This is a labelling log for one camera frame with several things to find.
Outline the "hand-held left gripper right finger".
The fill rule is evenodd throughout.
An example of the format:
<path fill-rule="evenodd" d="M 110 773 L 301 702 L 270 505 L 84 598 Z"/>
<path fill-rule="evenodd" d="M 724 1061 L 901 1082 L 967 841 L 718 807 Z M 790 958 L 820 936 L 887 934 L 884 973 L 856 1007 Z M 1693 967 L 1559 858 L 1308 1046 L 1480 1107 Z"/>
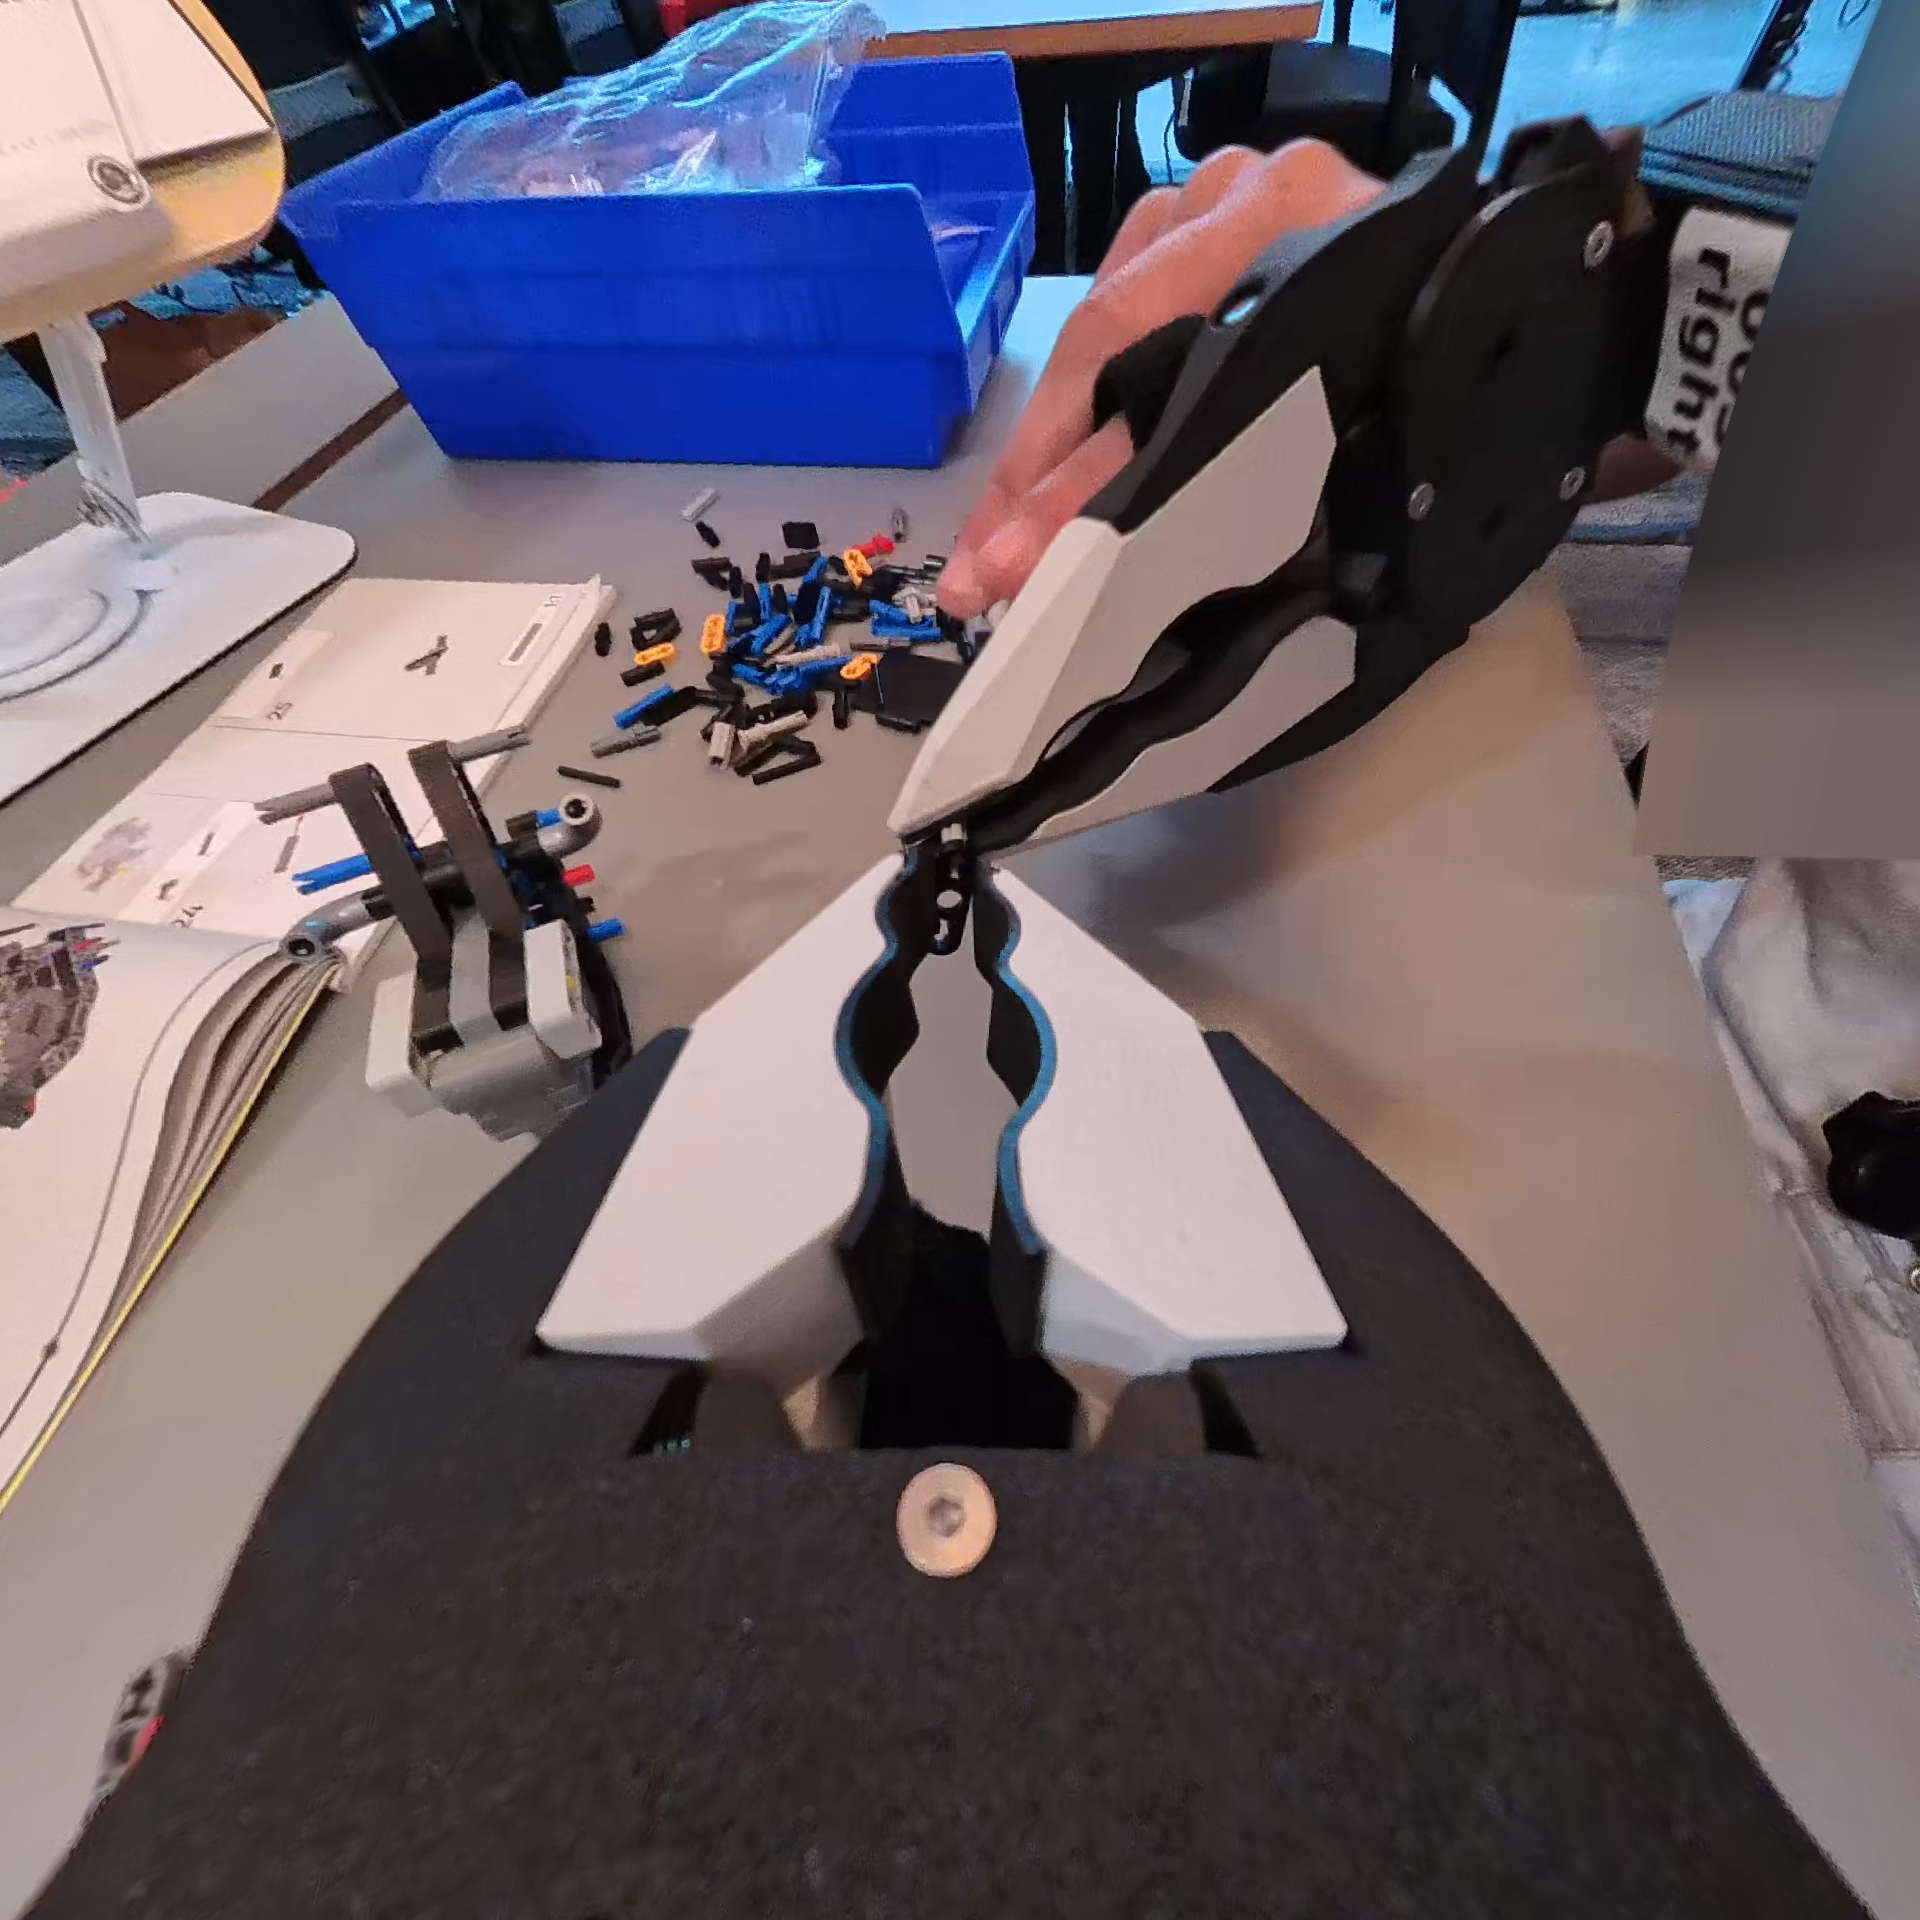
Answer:
<path fill-rule="evenodd" d="M 1012 874 L 975 879 L 997 1142 L 990 1287 L 1020 1354 L 1178 1374 L 1316 1352 L 1343 1312 L 1181 1006 Z"/>

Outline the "partly built lego model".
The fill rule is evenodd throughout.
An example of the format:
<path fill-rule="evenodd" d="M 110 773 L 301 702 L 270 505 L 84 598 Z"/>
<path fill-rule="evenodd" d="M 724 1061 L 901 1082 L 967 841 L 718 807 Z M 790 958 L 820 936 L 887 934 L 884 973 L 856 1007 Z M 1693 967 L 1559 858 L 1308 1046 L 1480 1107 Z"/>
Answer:
<path fill-rule="evenodd" d="M 525 727 L 508 727 L 410 750 L 440 827 L 429 843 L 410 834 L 370 760 L 253 803 L 262 825 L 338 808 L 352 827 L 358 854 L 299 872 L 301 896 L 368 879 L 307 910 L 282 939 L 285 958 L 315 969 L 347 934 L 381 923 L 415 953 L 414 970 L 374 997 L 368 1088 L 406 1118 L 461 1114 L 502 1142 L 549 1135 L 632 1057 L 604 953 L 621 923 L 591 917 L 591 865 L 579 858 L 604 825 L 599 807 L 571 791 L 495 832 L 469 778 L 470 760 L 528 742 Z"/>

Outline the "person's right hand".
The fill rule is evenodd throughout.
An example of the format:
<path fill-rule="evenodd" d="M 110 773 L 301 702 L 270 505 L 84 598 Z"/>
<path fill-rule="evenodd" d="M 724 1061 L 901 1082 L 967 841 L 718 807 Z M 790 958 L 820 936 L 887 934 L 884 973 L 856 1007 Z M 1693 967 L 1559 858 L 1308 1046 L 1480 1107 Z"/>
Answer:
<path fill-rule="evenodd" d="M 1368 206 L 1383 179 L 1330 144 L 1228 147 L 1122 219 L 1060 328 L 975 510 L 951 543 L 940 602 L 978 616 L 1015 595 L 1050 541 L 1133 457 L 1125 419 L 1094 425 L 1103 365 L 1163 325 L 1214 309 L 1278 237 Z"/>

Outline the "wooden document board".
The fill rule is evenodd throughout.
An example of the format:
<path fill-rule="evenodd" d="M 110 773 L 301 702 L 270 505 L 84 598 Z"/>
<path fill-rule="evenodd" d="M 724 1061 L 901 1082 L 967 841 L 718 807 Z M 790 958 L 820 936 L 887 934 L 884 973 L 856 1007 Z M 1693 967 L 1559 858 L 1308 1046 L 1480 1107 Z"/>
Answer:
<path fill-rule="evenodd" d="M 266 91 L 238 54 L 231 35 L 206 3 L 170 1 L 207 35 L 226 65 L 262 102 Z M 150 166 L 149 179 L 164 230 L 131 257 L 82 271 L 60 285 L 48 285 L 37 302 L 3 295 L 3 335 L 45 328 L 77 320 L 141 290 L 239 256 L 272 225 L 284 189 L 284 147 L 272 119 L 270 133 L 251 142 L 213 150 L 191 159 L 164 159 Z"/>

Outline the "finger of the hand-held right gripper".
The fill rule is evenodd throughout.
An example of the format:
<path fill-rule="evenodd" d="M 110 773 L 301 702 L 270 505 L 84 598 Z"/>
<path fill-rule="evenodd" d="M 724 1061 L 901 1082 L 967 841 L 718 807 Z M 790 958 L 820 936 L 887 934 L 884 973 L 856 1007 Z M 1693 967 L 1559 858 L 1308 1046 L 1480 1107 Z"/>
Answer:
<path fill-rule="evenodd" d="M 926 733 L 892 834 L 914 837 L 1031 775 L 1069 720 L 1125 693 L 1180 614 L 1290 562 L 1309 538 L 1334 445 L 1309 368 L 1133 531 L 1072 518 Z"/>
<path fill-rule="evenodd" d="M 1087 832 L 1211 791 L 1357 677 L 1357 633 L 1325 613 L 1256 614 L 1147 690 L 1069 721 L 1062 744 L 975 803 L 975 851 Z"/>

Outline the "black office chair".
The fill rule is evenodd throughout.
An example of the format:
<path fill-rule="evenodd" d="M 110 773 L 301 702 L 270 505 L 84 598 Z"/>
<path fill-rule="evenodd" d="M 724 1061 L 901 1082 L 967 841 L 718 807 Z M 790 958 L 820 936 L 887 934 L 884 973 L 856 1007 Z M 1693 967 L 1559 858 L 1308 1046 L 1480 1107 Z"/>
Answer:
<path fill-rule="evenodd" d="M 1414 154 L 1455 144 L 1454 117 L 1426 85 L 1408 119 L 1388 125 L 1389 51 L 1285 39 L 1214 54 L 1178 82 L 1172 139 L 1189 159 L 1243 146 L 1270 152 L 1298 136 L 1336 147 L 1363 170 L 1392 175 Z"/>

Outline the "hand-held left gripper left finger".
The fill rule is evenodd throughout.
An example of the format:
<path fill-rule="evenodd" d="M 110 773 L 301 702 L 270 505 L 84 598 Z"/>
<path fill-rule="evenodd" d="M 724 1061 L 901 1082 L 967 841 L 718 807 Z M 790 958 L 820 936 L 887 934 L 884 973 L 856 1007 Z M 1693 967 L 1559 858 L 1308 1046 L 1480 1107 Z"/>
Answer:
<path fill-rule="evenodd" d="M 901 871 L 875 861 L 698 1016 L 543 1309 L 547 1349 L 827 1374 L 860 1341 L 832 1242 L 870 1119 L 835 1030 Z"/>

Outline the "lego instruction booklet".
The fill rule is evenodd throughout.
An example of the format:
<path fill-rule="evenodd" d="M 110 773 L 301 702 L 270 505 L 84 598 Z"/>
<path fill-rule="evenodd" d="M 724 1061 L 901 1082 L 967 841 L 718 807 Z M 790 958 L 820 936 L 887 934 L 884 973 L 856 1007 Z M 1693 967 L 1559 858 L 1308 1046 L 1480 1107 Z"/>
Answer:
<path fill-rule="evenodd" d="M 394 923 L 307 967 L 295 878 L 358 854 L 338 808 L 253 803 L 370 760 L 418 843 L 410 750 L 525 727 L 606 583 L 352 579 L 5 904 L 3 1465 L 12 1498 L 170 1256 L 282 1057 Z"/>

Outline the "blue plastic bin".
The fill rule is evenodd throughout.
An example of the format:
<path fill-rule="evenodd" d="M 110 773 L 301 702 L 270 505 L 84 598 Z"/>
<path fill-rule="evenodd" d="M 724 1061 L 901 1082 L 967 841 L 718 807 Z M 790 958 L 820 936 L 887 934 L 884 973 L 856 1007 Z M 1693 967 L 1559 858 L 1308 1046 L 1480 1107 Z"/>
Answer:
<path fill-rule="evenodd" d="M 298 184 L 279 219 L 456 459 L 936 466 L 1036 251 L 1007 54 L 877 58 L 842 179 L 418 198 L 494 86 Z"/>

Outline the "wooden background table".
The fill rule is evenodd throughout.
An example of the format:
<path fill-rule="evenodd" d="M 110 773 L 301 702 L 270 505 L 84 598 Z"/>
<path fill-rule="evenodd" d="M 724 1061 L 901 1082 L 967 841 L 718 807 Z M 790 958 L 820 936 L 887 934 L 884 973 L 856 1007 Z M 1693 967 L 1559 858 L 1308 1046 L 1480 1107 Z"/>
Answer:
<path fill-rule="evenodd" d="M 1207 57 L 1319 31 L 1319 1 L 874 1 L 880 57 Z"/>

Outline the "pile of small lego pieces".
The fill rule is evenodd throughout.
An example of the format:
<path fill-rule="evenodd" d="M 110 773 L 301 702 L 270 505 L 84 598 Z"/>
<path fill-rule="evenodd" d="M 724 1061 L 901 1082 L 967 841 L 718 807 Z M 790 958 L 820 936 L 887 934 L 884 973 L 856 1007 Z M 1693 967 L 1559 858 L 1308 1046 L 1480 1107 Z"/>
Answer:
<path fill-rule="evenodd" d="M 596 616 L 590 650 L 615 696 L 559 765 L 612 792 L 628 760 L 694 735 L 703 765 L 767 783 L 822 760 L 860 723 L 918 735 L 984 650 L 991 616 L 940 608 L 951 543 L 896 488 L 826 512 L 782 488 L 773 510 L 734 487 L 677 513 L 672 594 Z"/>

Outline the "clear plastic bag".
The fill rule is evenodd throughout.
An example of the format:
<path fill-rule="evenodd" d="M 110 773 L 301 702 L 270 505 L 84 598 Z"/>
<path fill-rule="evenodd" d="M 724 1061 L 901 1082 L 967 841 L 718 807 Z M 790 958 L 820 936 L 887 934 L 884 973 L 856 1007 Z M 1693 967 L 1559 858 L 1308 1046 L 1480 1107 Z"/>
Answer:
<path fill-rule="evenodd" d="M 830 128 L 870 42 L 868 3 L 751 3 L 591 80 L 467 117 L 420 201 L 790 189 L 836 177 Z"/>

